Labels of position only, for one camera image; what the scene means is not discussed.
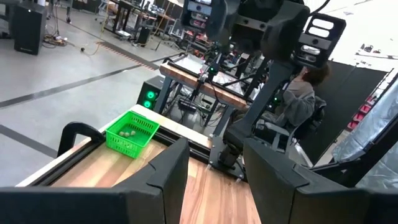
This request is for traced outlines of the grey office chair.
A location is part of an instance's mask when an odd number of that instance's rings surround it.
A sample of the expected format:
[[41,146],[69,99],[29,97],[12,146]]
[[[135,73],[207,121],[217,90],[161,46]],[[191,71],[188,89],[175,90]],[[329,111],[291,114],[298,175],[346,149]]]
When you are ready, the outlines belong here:
[[286,153],[294,141],[306,138],[315,132],[323,121],[326,101],[315,96],[314,111],[312,115],[299,126],[293,126],[286,121],[282,126],[271,122],[271,113],[266,113],[260,118],[254,128],[254,136],[266,142],[273,150]]

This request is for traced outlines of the plastic-wrapped panel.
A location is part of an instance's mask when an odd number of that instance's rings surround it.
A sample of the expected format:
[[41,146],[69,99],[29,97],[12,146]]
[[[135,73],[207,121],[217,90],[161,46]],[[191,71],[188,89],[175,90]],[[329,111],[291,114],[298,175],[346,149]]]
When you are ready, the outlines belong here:
[[333,150],[336,162],[355,162],[336,181],[346,187],[398,190],[398,73],[357,127]]

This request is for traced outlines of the wooden-top robot station table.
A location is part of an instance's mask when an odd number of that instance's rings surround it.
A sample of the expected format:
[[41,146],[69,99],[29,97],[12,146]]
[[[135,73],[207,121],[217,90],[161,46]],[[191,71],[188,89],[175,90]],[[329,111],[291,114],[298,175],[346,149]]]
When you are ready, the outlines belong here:
[[[186,63],[185,65],[176,64],[178,59],[180,59],[180,61],[189,61],[189,63]],[[154,111],[156,113],[162,113],[168,97],[167,92],[173,80],[181,85],[185,85],[193,89],[195,89],[198,84],[199,76],[196,73],[187,70],[188,66],[193,65],[195,61],[188,58],[188,55],[181,55],[178,59],[176,58],[175,60],[171,60],[169,58],[165,58],[159,67],[159,71],[165,76],[165,79],[157,102],[154,106]],[[213,131],[213,135],[217,136],[220,136],[233,110],[244,108],[247,103],[251,101],[250,98],[245,98],[236,91],[227,88],[227,86],[221,86],[218,83],[204,83],[200,86],[199,92],[211,96],[218,100],[219,103],[226,105],[225,111]]]

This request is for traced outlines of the black floor cabinet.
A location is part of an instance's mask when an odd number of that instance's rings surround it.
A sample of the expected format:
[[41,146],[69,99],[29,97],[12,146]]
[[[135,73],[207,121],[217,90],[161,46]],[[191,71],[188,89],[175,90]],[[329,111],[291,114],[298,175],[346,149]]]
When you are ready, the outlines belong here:
[[45,34],[47,9],[31,1],[20,2],[14,11],[14,49],[38,55]]

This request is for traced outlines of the green plastic basket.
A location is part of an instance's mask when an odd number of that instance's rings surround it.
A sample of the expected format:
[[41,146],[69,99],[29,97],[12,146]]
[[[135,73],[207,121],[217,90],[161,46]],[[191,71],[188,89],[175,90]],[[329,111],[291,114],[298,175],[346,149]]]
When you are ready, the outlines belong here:
[[[134,111],[127,111],[106,128],[106,145],[121,154],[136,159],[159,129],[160,124]],[[122,137],[120,132],[134,136]]]

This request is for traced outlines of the black computer tower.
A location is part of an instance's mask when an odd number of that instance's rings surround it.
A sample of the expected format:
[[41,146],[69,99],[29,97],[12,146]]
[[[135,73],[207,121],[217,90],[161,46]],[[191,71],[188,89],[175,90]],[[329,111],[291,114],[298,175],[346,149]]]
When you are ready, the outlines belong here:
[[142,84],[136,104],[153,110],[163,87],[163,82],[164,77],[160,75],[146,80]]

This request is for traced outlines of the black aluminium table frame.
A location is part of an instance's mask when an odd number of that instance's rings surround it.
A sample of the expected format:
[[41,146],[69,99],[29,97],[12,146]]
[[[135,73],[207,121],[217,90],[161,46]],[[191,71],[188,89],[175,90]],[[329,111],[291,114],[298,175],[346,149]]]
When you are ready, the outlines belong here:
[[106,146],[109,135],[85,123],[70,123],[62,132],[57,158],[17,184],[26,187],[126,188],[155,156],[181,138],[188,141],[190,160],[187,187],[221,190],[246,189],[240,178],[228,177],[210,166],[214,144],[204,135],[175,122],[161,122],[138,158],[133,159]]

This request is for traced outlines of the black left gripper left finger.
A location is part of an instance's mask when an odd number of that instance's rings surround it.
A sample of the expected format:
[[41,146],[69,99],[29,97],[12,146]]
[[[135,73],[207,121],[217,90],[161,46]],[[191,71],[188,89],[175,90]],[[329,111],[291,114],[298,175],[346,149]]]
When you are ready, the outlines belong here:
[[181,138],[110,188],[1,187],[0,224],[179,224],[188,161]]

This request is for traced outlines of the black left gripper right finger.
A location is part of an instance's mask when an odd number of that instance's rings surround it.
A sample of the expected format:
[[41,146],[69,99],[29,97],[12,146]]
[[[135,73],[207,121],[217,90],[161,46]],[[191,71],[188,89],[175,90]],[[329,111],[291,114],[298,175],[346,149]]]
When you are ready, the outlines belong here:
[[398,190],[347,188],[255,139],[244,161],[262,224],[398,224]]

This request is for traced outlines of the background work desk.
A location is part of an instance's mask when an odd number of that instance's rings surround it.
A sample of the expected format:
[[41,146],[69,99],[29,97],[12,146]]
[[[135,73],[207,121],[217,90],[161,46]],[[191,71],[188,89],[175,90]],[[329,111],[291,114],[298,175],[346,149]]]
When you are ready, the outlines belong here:
[[102,0],[103,29],[145,46],[150,36],[164,35],[182,15],[179,0]]

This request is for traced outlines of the black partition wall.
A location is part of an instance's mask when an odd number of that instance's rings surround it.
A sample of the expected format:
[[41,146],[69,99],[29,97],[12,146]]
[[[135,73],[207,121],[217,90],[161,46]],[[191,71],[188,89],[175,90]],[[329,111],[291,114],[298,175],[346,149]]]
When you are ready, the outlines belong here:
[[347,127],[359,107],[386,76],[386,71],[330,62],[331,75],[315,89],[315,95],[326,101],[323,121],[317,130],[300,141],[300,146],[313,164]]

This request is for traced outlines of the person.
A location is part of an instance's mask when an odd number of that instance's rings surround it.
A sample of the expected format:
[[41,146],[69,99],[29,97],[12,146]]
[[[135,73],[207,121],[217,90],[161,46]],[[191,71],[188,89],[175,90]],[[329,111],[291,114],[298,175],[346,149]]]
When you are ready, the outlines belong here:
[[315,110],[315,90],[331,73],[328,63],[321,68],[303,67],[292,79],[282,95],[282,103],[274,113],[264,112],[263,117],[284,129],[294,129],[311,117]]

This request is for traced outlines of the red shelf bins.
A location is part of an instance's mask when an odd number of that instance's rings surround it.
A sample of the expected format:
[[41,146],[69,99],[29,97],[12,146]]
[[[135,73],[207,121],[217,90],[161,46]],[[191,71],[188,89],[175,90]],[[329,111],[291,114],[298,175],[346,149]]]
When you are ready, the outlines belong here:
[[359,107],[359,110],[353,115],[352,120],[348,123],[346,130],[352,131],[362,122],[364,117],[370,112],[378,99],[377,95],[369,96],[366,101]]

